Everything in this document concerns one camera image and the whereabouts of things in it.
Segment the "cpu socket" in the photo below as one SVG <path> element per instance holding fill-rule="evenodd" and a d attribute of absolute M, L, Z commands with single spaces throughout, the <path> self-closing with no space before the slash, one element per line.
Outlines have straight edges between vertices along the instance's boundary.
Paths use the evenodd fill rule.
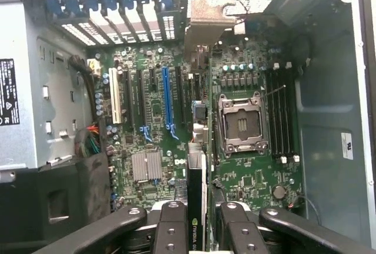
<path fill-rule="evenodd" d="M 221 148 L 232 153 L 257 151 L 264 155 L 268 147 L 265 136 L 266 118 L 260 93 L 251 98 L 228 99 L 221 94 L 218 100 L 218 121 Z"/>

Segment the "blue expansion slot clip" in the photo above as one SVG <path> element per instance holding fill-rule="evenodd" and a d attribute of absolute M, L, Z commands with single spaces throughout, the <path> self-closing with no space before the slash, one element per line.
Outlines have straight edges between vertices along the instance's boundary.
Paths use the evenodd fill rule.
<path fill-rule="evenodd" d="M 172 111 L 172 97 L 170 89 L 170 75 L 168 67 L 162 67 L 162 80 L 164 89 L 164 107 L 166 109 L 166 129 L 170 131 L 173 138 L 179 140 L 175 135 L 175 124 Z"/>
<path fill-rule="evenodd" d="M 149 135 L 149 127 L 148 126 L 141 126 L 140 131 L 143 132 L 143 136 L 147 141 L 153 142 Z"/>

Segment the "power supply label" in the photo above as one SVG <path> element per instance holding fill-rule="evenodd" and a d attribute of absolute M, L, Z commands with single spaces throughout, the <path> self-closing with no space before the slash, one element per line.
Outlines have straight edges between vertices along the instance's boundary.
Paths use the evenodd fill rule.
<path fill-rule="evenodd" d="M 0 59 L 0 126 L 19 124 L 18 96 L 13 59 Z"/>

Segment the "mounting hole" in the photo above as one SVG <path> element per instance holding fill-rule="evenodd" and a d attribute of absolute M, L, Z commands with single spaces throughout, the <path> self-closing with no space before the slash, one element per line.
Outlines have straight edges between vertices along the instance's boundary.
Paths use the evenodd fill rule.
<path fill-rule="evenodd" d="M 248 248 L 248 250 L 251 250 L 251 251 L 255 251 L 257 249 L 255 244 L 252 244 L 252 243 L 249 243 L 247 245 L 247 248 Z"/>
<path fill-rule="evenodd" d="M 173 251 L 175 249 L 175 245 L 172 244 L 172 243 L 169 243 L 169 244 L 167 244 L 166 249 L 170 250 L 170 251 Z"/>

